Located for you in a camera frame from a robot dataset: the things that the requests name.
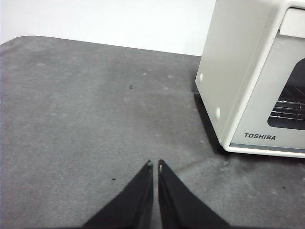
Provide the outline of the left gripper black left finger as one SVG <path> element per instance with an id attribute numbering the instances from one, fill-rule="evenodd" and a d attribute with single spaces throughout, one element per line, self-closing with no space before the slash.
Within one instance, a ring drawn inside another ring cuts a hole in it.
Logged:
<path id="1" fill-rule="evenodd" d="M 149 160 L 83 229 L 148 229 L 153 208 L 153 164 Z"/>

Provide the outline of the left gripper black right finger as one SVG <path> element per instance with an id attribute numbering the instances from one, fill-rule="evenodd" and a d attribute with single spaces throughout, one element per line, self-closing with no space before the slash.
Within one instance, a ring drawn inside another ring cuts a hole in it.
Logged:
<path id="1" fill-rule="evenodd" d="M 230 228 L 187 188 L 164 160 L 158 162 L 158 198 L 164 229 Z"/>

